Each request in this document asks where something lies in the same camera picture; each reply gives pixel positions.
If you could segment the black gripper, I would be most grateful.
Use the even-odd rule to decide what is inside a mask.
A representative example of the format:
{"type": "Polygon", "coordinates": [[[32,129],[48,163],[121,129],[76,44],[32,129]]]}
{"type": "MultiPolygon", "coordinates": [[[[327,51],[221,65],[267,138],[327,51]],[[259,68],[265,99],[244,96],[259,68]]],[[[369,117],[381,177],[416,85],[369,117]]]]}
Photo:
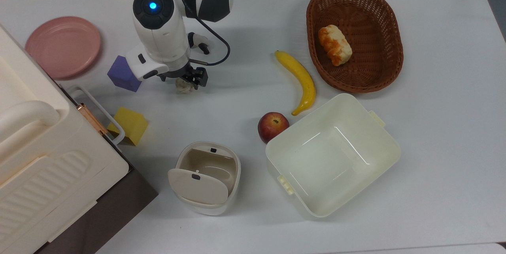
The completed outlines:
{"type": "Polygon", "coordinates": [[[191,65],[185,65],[176,71],[169,71],[159,74],[162,81],[166,78],[182,78],[187,82],[193,82],[194,88],[205,87],[208,82],[208,74],[205,68],[193,68],[191,65]]]}

